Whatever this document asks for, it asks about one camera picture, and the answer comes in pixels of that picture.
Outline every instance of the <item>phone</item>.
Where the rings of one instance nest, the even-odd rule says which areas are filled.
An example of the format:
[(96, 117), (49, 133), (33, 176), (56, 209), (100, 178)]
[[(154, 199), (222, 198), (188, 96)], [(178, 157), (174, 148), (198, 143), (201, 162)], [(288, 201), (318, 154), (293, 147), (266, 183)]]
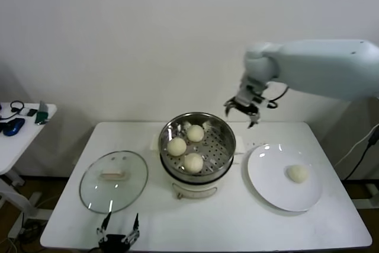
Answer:
[(21, 116), (32, 117), (36, 114), (37, 109), (23, 108), (18, 114)]

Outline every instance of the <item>floor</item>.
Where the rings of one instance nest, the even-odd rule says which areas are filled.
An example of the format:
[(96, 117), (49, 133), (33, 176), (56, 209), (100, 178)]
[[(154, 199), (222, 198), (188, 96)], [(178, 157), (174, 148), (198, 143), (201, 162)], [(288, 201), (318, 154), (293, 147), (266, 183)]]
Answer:
[[(24, 186), (19, 187), (19, 191), (21, 194), (29, 197), (31, 193), (35, 191), (41, 191), (43, 193), (41, 197), (41, 201), (46, 199), (50, 199), (46, 203), (43, 204), (44, 209), (53, 209), (56, 205), (59, 195), (62, 193), (64, 187), (66, 185), (66, 181), (47, 181), (47, 180), (36, 180), (36, 179), (26, 179), (26, 183)], [(363, 185), (350, 184), (345, 186), (351, 198), (367, 198), (370, 196), (368, 191), (364, 188)], [(7, 237), (8, 231), (11, 229), (14, 221), (17, 219), (20, 211), (9, 203), (5, 203), (3, 207), (0, 209), (0, 242)], [(336, 253), (378, 253), (379, 252), (379, 210), (360, 210), (359, 214), (361, 215), (363, 221), (365, 222), (369, 232), (371, 233), (373, 243), (372, 246), (365, 249), (349, 249), (349, 250), (338, 250)], [(7, 250), (12, 246), (8, 241), (4, 241), (0, 244), (0, 253), (8, 253)], [(16, 242), (18, 252), (22, 252), (20, 250), (20, 246), (18, 242)], [(39, 244), (39, 238), (36, 239), (31, 244), (23, 245), (23, 249), (26, 252), (36, 252), (39, 249), (42, 249)], [(10, 250), (9, 253), (16, 252), (14, 249)], [(45, 249), (43, 253), (67, 253), (68, 251), (64, 250), (53, 250), (53, 249)]]

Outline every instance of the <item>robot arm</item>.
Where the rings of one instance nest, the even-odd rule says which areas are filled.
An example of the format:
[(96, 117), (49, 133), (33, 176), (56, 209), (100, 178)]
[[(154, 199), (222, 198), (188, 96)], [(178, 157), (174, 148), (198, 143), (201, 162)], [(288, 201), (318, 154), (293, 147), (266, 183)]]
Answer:
[(258, 122), (258, 107), (277, 107), (262, 96), (269, 81), (349, 101), (379, 93), (379, 47), (365, 40), (255, 44), (246, 51), (244, 62), (240, 89), (225, 103), (225, 112), (235, 108), (247, 114), (249, 127)]

